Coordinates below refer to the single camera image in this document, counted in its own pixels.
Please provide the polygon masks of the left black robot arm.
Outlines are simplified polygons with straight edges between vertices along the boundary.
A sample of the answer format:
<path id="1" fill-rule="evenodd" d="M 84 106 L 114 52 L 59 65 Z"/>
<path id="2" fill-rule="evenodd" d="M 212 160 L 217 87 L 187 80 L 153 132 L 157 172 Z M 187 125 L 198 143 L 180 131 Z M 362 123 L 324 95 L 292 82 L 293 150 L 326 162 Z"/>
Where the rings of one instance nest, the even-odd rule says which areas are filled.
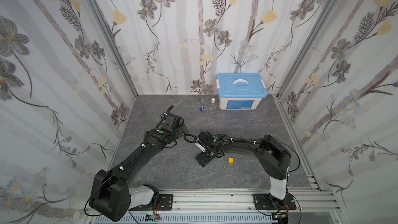
<path id="1" fill-rule="evenodd" d="M 142 143 L 126 159 L 112 169 L 100 170 L 95 175 L 86 207 L 113 222 L 118 222 L 134 208 L 157 207 L 158 188 L 149 184 L 131 188 L 129 184 L 155 155 L 165 148 L 174 147 L 177 140 L 188 133 L 184 120 L 172 114 L 172 109 L 173 105 L 161 115 L 161 120 L 153 129 L 144 133 Z"/>

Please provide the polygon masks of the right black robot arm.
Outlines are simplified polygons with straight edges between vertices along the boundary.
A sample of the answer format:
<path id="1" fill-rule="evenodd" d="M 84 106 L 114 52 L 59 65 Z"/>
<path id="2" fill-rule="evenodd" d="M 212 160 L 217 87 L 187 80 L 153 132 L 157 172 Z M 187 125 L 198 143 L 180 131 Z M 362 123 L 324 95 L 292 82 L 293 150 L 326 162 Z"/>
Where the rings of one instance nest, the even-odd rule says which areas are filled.
<path id="1" fill-rule="evenodd" d="M 265 135 L 261 139 L 242 139 L 225 134 L 213 136 L 209 132 L 201 132 L 197 136 L 185 134 L 183 138 L 202 151 L 195 158 L 201 167 L 205 167 L 215 158 L 224 157 L 227 153 L 256 157 L 270 177 L 269 204 L 274 209 L 282 209 L 286 206 L 288 174 L 292 157 L 288 150 L 289 145 L 278 142 L 271 135 Z"/>

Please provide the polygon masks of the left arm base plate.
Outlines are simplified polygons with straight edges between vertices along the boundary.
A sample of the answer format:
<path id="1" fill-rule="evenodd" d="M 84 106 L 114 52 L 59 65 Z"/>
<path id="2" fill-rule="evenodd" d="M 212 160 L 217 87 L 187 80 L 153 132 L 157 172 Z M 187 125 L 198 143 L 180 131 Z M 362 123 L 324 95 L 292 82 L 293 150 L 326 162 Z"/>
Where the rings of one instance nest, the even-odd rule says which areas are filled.
<path id="1" fill-rule="evenodd" d="M 171 211 L 173 207 L 173 194 L 160 194 L 154 197 L 147 205 L 140 205 L 135 208 L 139 211 Z"/>

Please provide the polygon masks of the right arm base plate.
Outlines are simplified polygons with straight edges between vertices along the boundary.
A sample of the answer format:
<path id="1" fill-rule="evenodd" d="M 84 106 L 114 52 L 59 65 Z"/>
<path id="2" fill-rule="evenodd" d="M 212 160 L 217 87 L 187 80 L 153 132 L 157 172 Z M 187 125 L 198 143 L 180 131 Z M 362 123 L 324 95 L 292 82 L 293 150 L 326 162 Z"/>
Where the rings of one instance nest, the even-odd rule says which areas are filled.
<path id="1" fill-rule="evenodd" d="M 283 200 L 271 194 L 253 194 L 252 197 L 256 210 L 287 211 L 297 209 L 295 200 L 290 193 L 287 193 Z"/>

